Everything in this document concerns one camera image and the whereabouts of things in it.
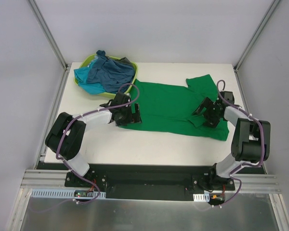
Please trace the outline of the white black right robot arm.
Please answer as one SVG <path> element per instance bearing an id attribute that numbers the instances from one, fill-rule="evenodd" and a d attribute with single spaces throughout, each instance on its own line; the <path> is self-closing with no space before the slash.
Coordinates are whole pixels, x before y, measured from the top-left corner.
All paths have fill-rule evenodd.
<path id="1" fill-rule="evenodd" d="M 218 190 L 224 185 L 224 179 L 229 179 L 245 167 L 260 167 L 268 159 L 270 122 L 255 119 L 236 105 L 231 91 L 218 92 L 216 101 L 206 97 L 193 115 L 203 116 L 203 125 L 209 128 L 216 128 L 222 120 L 235 127 L 230 154 L 214 164 L 207 177 L 207 184 L 211 189 Z"/>

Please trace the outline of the green t shirt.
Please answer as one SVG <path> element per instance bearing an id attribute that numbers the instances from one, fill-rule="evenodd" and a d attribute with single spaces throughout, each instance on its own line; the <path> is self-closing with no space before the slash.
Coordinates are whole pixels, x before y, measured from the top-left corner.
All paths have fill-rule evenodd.
<path id="1" fill-rule="evenodd" d="M 169 132 L 180 135 L 208 137 L 226 141 L 227 122 L 215 128 L 204 126 L 205 118 L 193 112 L 206 98 L 215 100 L 217 88 L 210 75 L 186 79 L 186 86 L 135 81 L 131 98 L 139 104 L 141 123 L 128 124 L 125 129 Z"/>

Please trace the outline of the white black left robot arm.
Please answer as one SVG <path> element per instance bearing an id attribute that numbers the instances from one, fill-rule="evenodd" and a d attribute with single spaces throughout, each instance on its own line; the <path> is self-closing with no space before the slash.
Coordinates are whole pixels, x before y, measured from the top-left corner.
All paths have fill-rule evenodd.
<path id="1" fill-rule="evenodd" d="M 81 187 L 88 187 L 92 182 L 92 175 L 88 173 L 90 166 L 80 153 L 84 134 L 112 122 L 116 126 L 142 123 L 140 107 L 136 100 L 119 92 L 114 99 L 92 111 L 78 115 L 62 112 L 45 139 L 45 145 L 56 154 L 56 158 L 67 164 L 71 171 L 76 172 L 75 181 Z"/>

